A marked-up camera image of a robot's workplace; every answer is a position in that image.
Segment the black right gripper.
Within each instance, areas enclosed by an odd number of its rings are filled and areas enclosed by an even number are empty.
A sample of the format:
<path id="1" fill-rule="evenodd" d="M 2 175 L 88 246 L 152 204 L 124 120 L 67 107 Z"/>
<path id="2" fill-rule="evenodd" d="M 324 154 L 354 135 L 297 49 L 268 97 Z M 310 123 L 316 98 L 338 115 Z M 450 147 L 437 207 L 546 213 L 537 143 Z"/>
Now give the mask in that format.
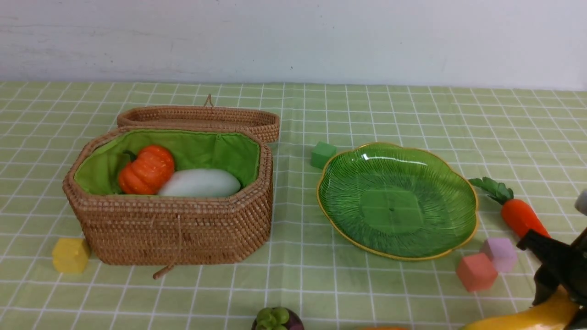
<path id="1" fill-rule="evenodd" d="M 564 312 L 570 312 L 570 320 L 564 321 L 564 330 L 586 328 L 586 234 L 583 230 L 570 244 L 529 230 L 517 243 L 521 250 L 528 249 L 540 262 L 534 275 L 535 297 L 531 311 L 562 295 L 562 302 L 569 304 Z"/>

